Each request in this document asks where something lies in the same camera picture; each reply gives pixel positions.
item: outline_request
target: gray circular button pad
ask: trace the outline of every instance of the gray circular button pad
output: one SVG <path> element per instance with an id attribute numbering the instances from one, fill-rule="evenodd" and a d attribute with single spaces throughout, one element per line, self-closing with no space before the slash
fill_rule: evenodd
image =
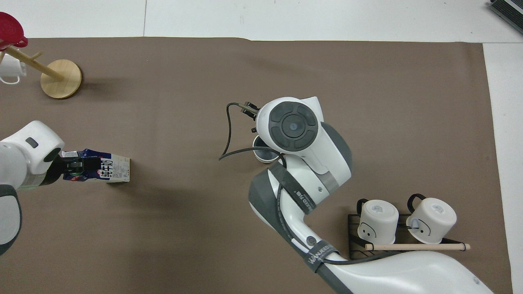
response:
<path id="1" fill-rule="evenodd" d="M 318 121 L 306 105 L 282 102 L 269 114 L 269 132 L 276 145 L 282 149 L 301 151 L 316 139 Z"/>

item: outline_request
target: round wooden base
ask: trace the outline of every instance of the round wooden base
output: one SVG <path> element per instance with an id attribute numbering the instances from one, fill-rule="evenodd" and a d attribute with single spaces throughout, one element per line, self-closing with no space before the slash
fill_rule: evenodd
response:
<path id="1" fill-rule="evenodd" d="M 78 90 L 82 82 L 82 72 L 74 62 L 67 59 L 59 59 L 51 62 L 48 67 L 63 75 L 64 78 L 58 81 L 46 74 L 42 74 L 40 85 L 47 95 L 56 99 L 63 99 L 73 95 Z"/>

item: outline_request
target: white mug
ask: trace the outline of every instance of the white mug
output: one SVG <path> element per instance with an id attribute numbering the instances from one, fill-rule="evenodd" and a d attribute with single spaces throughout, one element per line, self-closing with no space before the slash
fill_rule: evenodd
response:
<path id="1" fill-rule="evenodd" d="M 253 147 L 269 147 L 265 142 L 260 138 L 260 136 L 256 136 L 253 141 Z M 275 161 L 278 158 L 278 155 L 274 152 L 270 152 L 268 150 L 253 150 L 254 156 L 256 156 L 256 159 L 258 159 L 260 162 L 263 163 L 271 163 Z"/>
<path id="2" fill-rule="evenodd" d="M 419 198 L 422 202 L 414 209 L 412 201 Z M 426 198 L 421 194 L 413 194 L 407 202 L 412 213 L 406 225 L 411 235 L 425 244 L 439 244 L 443 237 L 456 223 L 456 213 L 442 200 Z"/>
<path id="3" fill-rule="evenodd" d="M 26 65 L 9 54 L 5 54 L 0 61 L 0 81 L 8 85 L 20 83 L 20 77 L 26 76 Z M 16 82 L 6 82 L 3 77 L 17 77 Z"/>
<path id="4" fill-rule="evenodd" d="M 396 241 L 396 207 L 383 200 L 360 199 L 356 204 L 360 223 L 358 236 L 372 244 L 392 244 Z"/>

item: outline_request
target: red mug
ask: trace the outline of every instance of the red mug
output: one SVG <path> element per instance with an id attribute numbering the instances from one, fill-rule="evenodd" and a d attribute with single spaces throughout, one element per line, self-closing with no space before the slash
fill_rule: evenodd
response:
<path id="1" fill-rule="evenodd" d="M 22 25 L 11 15 L 0 12 L 0 51 L 8 46 L 25 47 L 27 38 L 24 37 Z"/>

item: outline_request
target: mug handle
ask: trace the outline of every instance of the mug handle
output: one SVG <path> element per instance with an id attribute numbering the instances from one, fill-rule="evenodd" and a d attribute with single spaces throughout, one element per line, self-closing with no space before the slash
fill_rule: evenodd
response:
<path id="1" fill-rule="evenodd" d="M 27 46 L 27 44 L 28 44 L 27 38 L 22 37 L 22 39 L 18 43 L 13 44 L 13 45 L 18 48 L 23 48 L 23 47 Z"/>
<path id="2" fill-rule="evenodd" d="M 358 200 L 358 203 L 356 203 L 356 213 L 359 217 L 361 217 L 361 207 L 363 206 L 363 203 L 367 202 L 368 200 L 365 198 L 361 198 Z"/>
<path id="3" fill-rule="evenodd" d="M 20 83 L 20 76 L 18 76 L 17 78 L 18 78 L 18 80 L 16 82 L 10 83 L 10 82 L 4 81 L 4 79 L 0 76 L 0 81 L 2 81 L 4 84 L 7 84 L 7 85 L 16 85 L 16 84 Z"/>
<path id="4" fill-rule="evenodd" d="M 421 195 L 421 194 L 412 194 L 408 201 L 407 201 L 407 208 L 408 210 L 413 213 L 414 212 L 414 207 L 412 206 L 412 201 L 414 201 L 414 198 L 419 198 L 421 200 L 425 199 L 426 197 Z"/>

